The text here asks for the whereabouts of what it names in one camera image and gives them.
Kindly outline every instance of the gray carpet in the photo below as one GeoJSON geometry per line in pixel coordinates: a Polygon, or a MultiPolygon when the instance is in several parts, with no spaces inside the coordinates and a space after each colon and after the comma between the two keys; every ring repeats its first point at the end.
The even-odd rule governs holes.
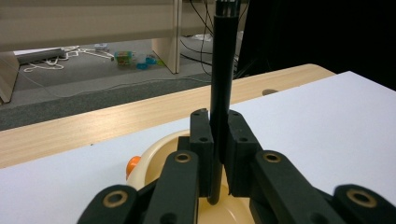
{"type": "MultiPolygon", "coordinates": [[[[199,40],[183,38],[183,41],[192,49],[202,46],[199,40]]],[[[155,56],[150,40],[108,45],[112,54],[130,50],[155,56]]],[[[203,51],[211,51],[211,47],[207,42],[203,51]]],[[[81,48],[92,49],[93,45],[81,48]]],[[[186,48],[181,52],[211,63],[211,54],[201,57],[200,53],[186,48]]],[[[117,66],[116,62],[82,53],[59,64],[64,69],[35,69],[25,73],[23,69],[31,65],[20,67],[11,102],[0,105],[0,131],[209,85],[210,76],[203,67],[207,72],[211,70],[208,65],[180,58],[180,73],[175,75],[160,64],[139,70],[134,65],[117,66]]]]}
{"type": "MultiPolygon", "coordinates": [[[[210,76],[207,74],[189,77],[210,81],[210,76]]],[[[172,92],[185,91],[205,85],[208,85],[208,83],[191,79],[151,81],[146,84],[115,90],[81,94],[69,98],[3,109],[0,112],[0,131],[46,120],[59,119],[113,105],[144,100],[172,92]]]]}

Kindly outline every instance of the light wood surface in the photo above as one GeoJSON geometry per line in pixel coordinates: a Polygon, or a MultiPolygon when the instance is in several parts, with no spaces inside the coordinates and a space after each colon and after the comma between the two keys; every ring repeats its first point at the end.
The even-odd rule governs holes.
{"type": "MultiPolygon", "coordinates": [[[[233,82],[231,103],[283,91],[330,77],[334,73],[306,64],[233,82]]],[[[210,86],[55,119],[0,132],[0,167],[88,146],[117,136],[183,119],[196,109],[209,108],[210,86]]]]}

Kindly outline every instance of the cable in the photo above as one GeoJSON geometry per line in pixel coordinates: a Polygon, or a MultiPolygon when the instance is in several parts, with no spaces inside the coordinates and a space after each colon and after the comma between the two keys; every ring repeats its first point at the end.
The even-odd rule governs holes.
{"type": "Polygon", "coordinates": [[[241,16],[239,16],[238,23],[242,20],[242,17],[244,16],[244,14],[246,12],[249,3],[250,3],[250,1],[247,1],[247,5],[245,6],[244,10],[242,11],[241,16]]]}
{"type": "Polygon", "coordinates": [[[198,10],[195,8],[194,4],[192,3],[192,0],[190,0],[190,4],[191,4],[192,8],[194,9],[194,11],[195,11],[195,12],[197,13],[197,15],[199,16],[199,18],[201,19],[201,21],[204,23],[205,28],[207,28],[207,29],[209,30],[210,34],[213,35],[213,31],[212,31],[209,27],[207,27],[206,21],[204,21],[204,19],[202,18],[202,16],[199,14],[198,10]]]}
{"type": "Polygon", "coordinates": [[[204,54],[213,54],[212,52],[204,52],[204,51],[201,52],[201,51],[196,50],[196,49],[191,49],[191,48],[187,47],[186,44],[184,44],[184,42],[183,42],[181,39],[180,39],[180,42],[181,42],[182,45],[184,45],[184,47],[186,47],[186,49],[192,50],[192,51],[194,51],[194,52],[197,52],[197,53],[204,53],[204,54]]]}
{"type": "Polygon", "coordinates": [[[34,83],[35,85],[37,85],[38,87],[42,88],[44,91],[46,91],[49,95],[52,95],[54,97],[58,97],[58,98],[69,98],[69,97],[73,97],[73,96],[77,96],[77,95],[81,95],[82,93],[93,93],[93,92],[98,92],[98,91],[108,91],[117,87],[121,87],[121,86],[134,86],[134,85],[139,85],[139,84],[143,84],[146,82],[150,82],[150,81],[177,81],[177,80],[181,80],[181,79],[185,79],[185,80],[193,80],[193,81],[198,81],[198,82],[203,82],[203,83],[211,83],[210,81],[205,81],[205,80],[200,80],[197,78],[193,78],[193,77],[180,77],[180,78],[153,78],[153,79],[148,79],[148,80],[144,80],[144,81],[139,81],[139,82],[133,82],[133,83],[121,83],[109,88],[105,88],[105,89],[101,89],[101,90],[95,90],[95,91],[80,91],[78,93],[75,94],[71,94],[71,95],[58,95],[55,94],[51,91],[49,91],[47,89],[47,87],[45,87],[44,85],[32,80],[31,78],[29,78],[28,76],[25,75],[25,72],[20,72],[19,69],[14,68],[11,64],[9,64],[6,60],[0,58],[1,61],[3,61],[5,64],[7,64],[8,67],[10,67],[12,70],[16,71],[18,74],[21,74],[23,77],[25,77],[27,80],[29,80],[30,82],[34,83]]]}
{"type": "Polygon", "coordinates": [[[184,58],[186,58],[186,59],[188,59],[188,60],[192,60],[192,61],[195,61],[195,62],[198,62],[198,63],[204,63],[204,64],[206,64],[206,65],[212,66],[211,63],[202,62],[202,61],[200,61],[200,60],[198,60],[198,59],[194,59],[194,58],[189,57],[189,56],[187,56],[187,55],[185,55],[185,54],[182,54],[182,53],[180,53],[180,56],[183,56],[184,58]]]}
{"type": "MultiPolygon", "coordinates": [[[[209,13],[207,12],[207,8],[206,8],[206,14],[205,14],[205,29],[204,29],[204,37],[205,37],[205,35],[206,35],[206,28],[208,28],[207,27],[207,25],[206,25],[206,22],[207,22],[207,15],[208,15],[209,13]]],[[[202,39],[202,44],[201,44],[201,51],[200,51],[200,59],[201,59],[201,67],[202,67],[202,69],[204,70],[204,72],[208,75],[208,76],[212,76],[211,74],[209,74],[208,72],[206,72],[206,70],[205,70],[205,68],[204,68],[204,64],[203,64],[203,60],[202,60],[202,50],[203,50],[203,48],[204,48],[204,43],[205,43],[205,39],[203,38],[202,39]]]]}

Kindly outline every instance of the screw hole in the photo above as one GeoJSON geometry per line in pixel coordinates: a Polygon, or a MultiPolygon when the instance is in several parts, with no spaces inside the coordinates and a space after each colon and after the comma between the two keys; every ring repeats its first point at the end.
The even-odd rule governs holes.
{"type": "Polygon", "coordinates": [[[123,190],[115,190],[106,195],[103,199],[103,205],[108,208],[114,208],[126,202],[128,194],[123,190]]]}
{"type": "Polygon", "coordinates": [[[188,162],[191,160],[191,156],[186,153],[180,153],[175,156],[175,161],[177,162],[188,162]]]}
{"type": "Polygon", "coordinates": [[[364,190],[350,189],[346,192],[350,201],[368,208],[376,207],[376,199],[364,190]]]}
{"type": "Polygon", "coordinates": [[[280,157],[274,153],[265,153],[263,157],[269,162],[280,162],[280,157]]]}

